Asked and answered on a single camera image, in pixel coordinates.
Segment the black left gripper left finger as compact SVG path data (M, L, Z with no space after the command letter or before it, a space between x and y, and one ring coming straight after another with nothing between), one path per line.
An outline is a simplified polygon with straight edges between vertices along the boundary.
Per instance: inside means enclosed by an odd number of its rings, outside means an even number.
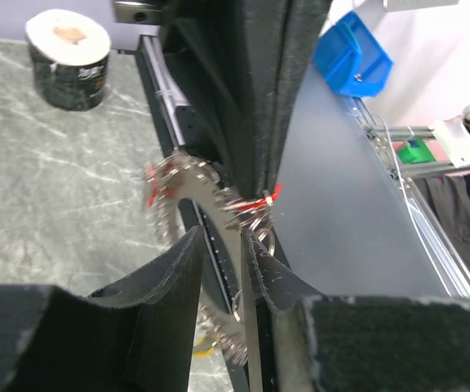
M185 391L202 228L88 297L0 284L0 391Z

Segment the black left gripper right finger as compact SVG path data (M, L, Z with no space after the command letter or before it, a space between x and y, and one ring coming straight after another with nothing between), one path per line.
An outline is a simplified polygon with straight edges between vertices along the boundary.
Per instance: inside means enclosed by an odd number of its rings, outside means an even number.
M242 233L253 391L470 391L470 301L327 296Z

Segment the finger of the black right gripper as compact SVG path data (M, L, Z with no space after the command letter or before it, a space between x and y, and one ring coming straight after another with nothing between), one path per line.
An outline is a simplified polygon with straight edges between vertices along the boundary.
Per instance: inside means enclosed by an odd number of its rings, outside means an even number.
M287 1L284 6L273 71L271 117L263 134L264 168L258 175L259 192L273 190L277 182L295 99L331 4L331 1Z
M285 1L169 1L166 66L240 192L271 190Z

